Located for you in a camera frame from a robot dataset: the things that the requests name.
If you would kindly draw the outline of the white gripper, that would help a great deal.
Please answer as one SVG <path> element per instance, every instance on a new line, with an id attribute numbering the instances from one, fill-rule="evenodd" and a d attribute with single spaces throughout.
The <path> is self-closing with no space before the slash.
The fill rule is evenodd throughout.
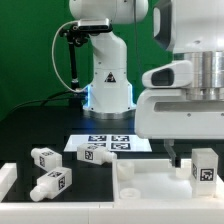
<path id="1" fill-rule="evenodd" d="M 165 139 L 171 165 L 180 168 L 173 139 L 224 139 L 224 101 L 188 101 L 183 89 L 146 89 L 137 101 L 135 133 Z"/>

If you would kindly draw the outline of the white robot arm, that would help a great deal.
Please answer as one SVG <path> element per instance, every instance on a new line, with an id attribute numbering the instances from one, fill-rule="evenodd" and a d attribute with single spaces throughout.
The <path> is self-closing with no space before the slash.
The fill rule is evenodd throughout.
<path id="1" fill-rule="evenodd" d="M 125 44 L 109 26 L 143 20 L 148 0 L 69 0 L 76 27 L 90 35 L 93 81 L 86 110 L 123 113 L 131 90 L 121 73 Z M 142 75 L 135 133 L 145 139 L 224 138 L 224 0 L 158 0 L 153 38 L 171 63 Z"/>

